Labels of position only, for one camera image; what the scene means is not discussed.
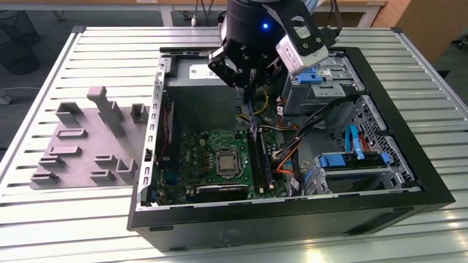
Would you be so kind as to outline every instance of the gray plastic mount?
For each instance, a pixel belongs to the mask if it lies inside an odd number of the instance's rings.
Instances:
[[[143,104],[120,109],[106,93],[106,87],[90,88],[88,98],[98,108],[60,103],[60,122],[31,178],[32,189],[134,184],[148,109]]]

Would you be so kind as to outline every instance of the green motherboard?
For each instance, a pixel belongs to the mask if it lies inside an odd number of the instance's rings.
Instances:
[[[274,185],[260,192],[255,187],[247,133],[246,130],[214,130],[182,134],[179,167],[163,172],[167,204],[192,203],[191,187],[211,184],[247,185],[247,199],[287,195],[284,177],[283,175],[278,177],[274,167],[271,167]],[[278,150],[275,132],[264,130],[263,138],[271,158],[272,152]]]

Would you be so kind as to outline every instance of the sticker label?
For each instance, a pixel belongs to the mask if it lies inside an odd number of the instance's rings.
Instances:
[[[211,71],[207,64],[192,65],[188,73],[190,79],[220,78],[214,71]]]
[[[276,107],[278,115],[283,116],[283,107]]]
[[[331,72],[330,72],[330,70],[319,70],[319,75],[322,75],[322,76],[324,76],[324,75],[331,76]]]
[[[310,32],[307,26],[298,28],[296,33],[302,39],[308,38],[311,36],[311,32]]]
[[[295,178],[291,179],[291,185],[299,191],[299,182]]]

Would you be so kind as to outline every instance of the trash bin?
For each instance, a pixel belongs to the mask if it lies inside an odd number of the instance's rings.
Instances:
[[[40,36],[26,11],[0,10],[0,29],[24,47],[40,41]]]
[[[0,64],[15,75],[28,74],[39,67],[39,59],[31,47],[22,46],[2,29]]]

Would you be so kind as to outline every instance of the aluminum profile table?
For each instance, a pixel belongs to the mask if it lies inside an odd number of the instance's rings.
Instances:
[[[452,190],[458,202],[443,210],[374,235],[163,254],[126,229],[131,187],[30,189],[59,103],[95,107],[88,86],[104,85],[120,107],[148,105],[159,49],[218,43],[212,28],[88,27],[71,34],[0,164],[0,261],[466,262],[468,110],[404,34],[387,28],[347,28],[339,45],[362,48]]]

